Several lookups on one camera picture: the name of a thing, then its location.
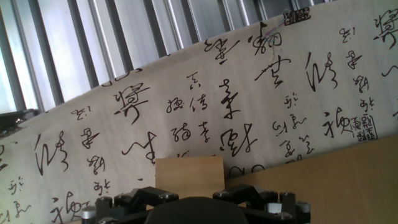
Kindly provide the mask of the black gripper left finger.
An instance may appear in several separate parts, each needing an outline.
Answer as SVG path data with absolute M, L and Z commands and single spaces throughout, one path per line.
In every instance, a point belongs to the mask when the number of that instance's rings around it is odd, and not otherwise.
M 178 199 L 178 194 L 155 187 L 133 189 L 114 197 L 102 196 L 93 206 L 82 210 L 81 224 L 144 223 L 150 213 L 148 205 L 156 207 Z

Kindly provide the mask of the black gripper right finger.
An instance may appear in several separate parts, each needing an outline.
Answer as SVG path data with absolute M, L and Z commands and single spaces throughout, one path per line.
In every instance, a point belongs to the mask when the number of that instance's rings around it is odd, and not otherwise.
M 248 223 L 310 224 L 311 206 L 293 192 L 264 190 L 258 185 L 241 184 L 215 192 L 212 197 L 234 204 Z

